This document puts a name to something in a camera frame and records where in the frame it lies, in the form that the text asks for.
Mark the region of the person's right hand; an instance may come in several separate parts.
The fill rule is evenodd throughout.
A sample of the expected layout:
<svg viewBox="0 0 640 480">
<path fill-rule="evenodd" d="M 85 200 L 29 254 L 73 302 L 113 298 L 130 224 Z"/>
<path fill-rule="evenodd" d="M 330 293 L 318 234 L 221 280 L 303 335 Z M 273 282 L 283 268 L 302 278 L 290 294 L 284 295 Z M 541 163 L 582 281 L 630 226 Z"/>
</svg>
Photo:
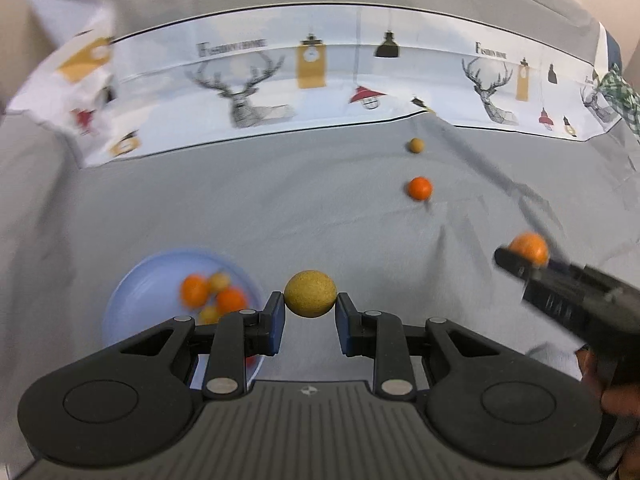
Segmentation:
<svg viewBox="0 0 640 480">
<path fill-rule="evenodd" d="M 605 387 L 597 376 L 597 356 L 587 348 L 575 352 L 582 383 L 600 400 L 605 413 L 615 416 L 639 418 L 639 386 Z M 640 472 L 639 437 L 627 444 L 617 469 L 619 479 L 638 479 Z"/>
</svg>

